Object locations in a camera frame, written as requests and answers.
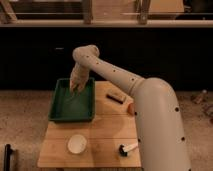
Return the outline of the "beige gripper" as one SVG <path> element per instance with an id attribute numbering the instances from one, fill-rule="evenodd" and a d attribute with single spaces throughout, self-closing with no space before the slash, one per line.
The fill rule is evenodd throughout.
<path id="1" fill-rule="evenodd" d="M 70 74 L 70 92 L 72 93 L 75 87 L 78 87 L 77 90 L 79 93 L 82 92 L 88 79 L 89 69 L 76 63 Z"/>

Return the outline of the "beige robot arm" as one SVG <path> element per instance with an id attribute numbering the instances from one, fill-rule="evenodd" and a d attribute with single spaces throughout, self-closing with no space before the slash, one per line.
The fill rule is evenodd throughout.
<path id="1" fill-rule="evenodd" d="M 143 171 L 192 171 L 176 93 L 166 81 L 144 78 L 99 58 L 95 45 L 73 50 L 70 88 L 83 90 L 91 71 L 133 98 Z"/>

